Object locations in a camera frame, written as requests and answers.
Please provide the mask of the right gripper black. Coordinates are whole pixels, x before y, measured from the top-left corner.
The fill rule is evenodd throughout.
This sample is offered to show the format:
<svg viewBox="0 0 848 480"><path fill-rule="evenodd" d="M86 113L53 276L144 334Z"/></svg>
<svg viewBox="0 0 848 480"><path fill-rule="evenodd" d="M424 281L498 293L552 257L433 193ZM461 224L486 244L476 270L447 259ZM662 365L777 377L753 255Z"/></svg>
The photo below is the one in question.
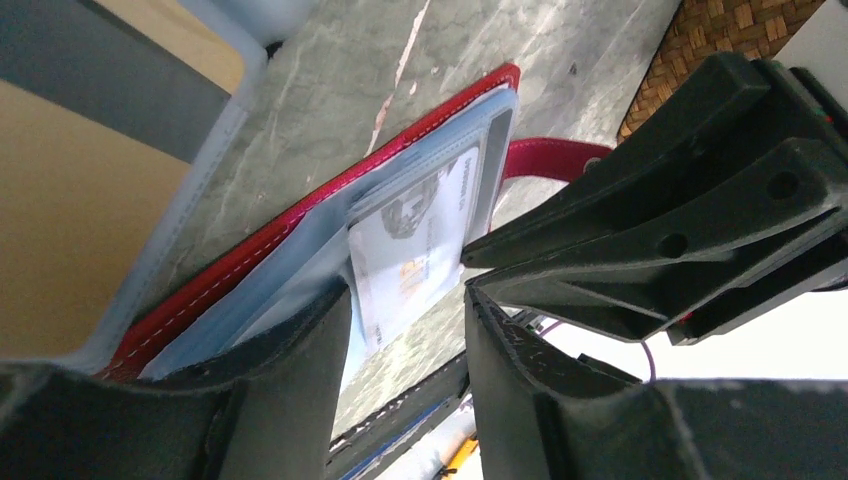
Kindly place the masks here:
<svg viewBox="0 0 848 480"><path fill-rule="evenodd" d="M806 69L710 57L631 138L472 242L471 287L625 341L726 334L847 285L847 116Z"/></svg>

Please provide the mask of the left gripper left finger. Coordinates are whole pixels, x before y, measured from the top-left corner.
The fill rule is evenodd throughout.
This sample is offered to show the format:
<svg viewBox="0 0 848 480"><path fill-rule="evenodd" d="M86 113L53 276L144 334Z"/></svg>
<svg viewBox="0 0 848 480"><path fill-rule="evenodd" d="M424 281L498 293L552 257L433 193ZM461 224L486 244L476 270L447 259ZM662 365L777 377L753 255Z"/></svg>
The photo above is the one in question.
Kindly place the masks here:
<svg viewBox="0 0 848 480"><path fill-rule="evenodd" d="M337 283L292 319L155 382L1 366L5 479L320 479L351 324Z"/></svg>

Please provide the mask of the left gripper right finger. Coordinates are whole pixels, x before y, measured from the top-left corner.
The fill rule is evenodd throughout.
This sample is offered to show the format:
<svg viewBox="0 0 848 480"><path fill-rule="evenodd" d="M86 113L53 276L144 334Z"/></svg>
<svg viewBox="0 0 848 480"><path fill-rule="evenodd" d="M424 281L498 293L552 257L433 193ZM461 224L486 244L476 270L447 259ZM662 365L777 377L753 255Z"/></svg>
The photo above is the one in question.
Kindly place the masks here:
<svg viewBox="0 0 848 480"><path fill-rule="evenodd" d="M487 479L843 479L837 381L630 382L581 362L465 291Z"/></svg>

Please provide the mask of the white silver credit card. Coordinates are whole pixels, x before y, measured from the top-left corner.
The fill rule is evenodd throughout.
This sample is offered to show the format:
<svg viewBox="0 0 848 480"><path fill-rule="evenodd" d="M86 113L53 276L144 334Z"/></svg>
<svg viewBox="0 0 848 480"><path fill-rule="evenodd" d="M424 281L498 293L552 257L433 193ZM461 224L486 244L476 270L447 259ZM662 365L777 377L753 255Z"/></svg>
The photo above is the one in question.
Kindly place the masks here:
<svg viewBox="0 0 848 480"><path fill-rule="evenodd" d="M348 244L368 353L384 348L456 284L479 163L473 144L393 178L355 205Z"/></svg>

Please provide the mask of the red card holder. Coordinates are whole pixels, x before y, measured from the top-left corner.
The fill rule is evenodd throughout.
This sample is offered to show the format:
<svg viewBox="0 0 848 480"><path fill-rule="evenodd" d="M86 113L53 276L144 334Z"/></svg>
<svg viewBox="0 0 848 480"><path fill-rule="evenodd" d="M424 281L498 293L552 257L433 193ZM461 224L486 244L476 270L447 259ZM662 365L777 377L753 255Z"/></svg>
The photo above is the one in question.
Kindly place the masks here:
<svg viewBox="0 0 848 480"><path fill-rule="evenodd" d="M570 182L607 155L597 144L514 139L519 78L517 66L500 66L277 215L131 327L101 378L160 380L226 354L292 319L337 283L352 292L347 371L356 371L370 354L348 244L359 201L433 158L478 145L477 198L460 254L488 231L504 181Z"/></svg>

